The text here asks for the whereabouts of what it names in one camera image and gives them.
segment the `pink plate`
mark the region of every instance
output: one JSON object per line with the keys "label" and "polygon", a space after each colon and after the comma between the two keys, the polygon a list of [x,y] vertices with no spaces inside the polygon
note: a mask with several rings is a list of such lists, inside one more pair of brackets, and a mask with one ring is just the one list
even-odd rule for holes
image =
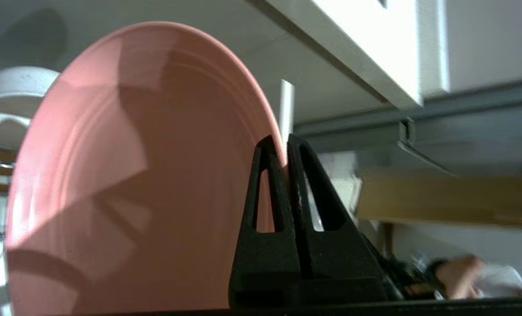
{"label": "pink plate", "polygon": [[[96,42],[56,80],[18,157],[16,315],[226,308],[253,149],[268,135],[285,165],[257,82],[204,32],[147,22]],[[268,213],[265,195],[261,230]]]}

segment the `plate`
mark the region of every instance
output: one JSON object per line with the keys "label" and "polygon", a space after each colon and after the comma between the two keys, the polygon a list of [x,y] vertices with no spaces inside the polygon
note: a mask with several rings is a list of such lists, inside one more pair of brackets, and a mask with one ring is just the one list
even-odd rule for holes
{"label": "plate", "polygon": [[6,236],[14,312],[227,308],[266,136],[284,166],[263,92],[212,36],[146,22],[90,46],[54,82],[18,156]]}

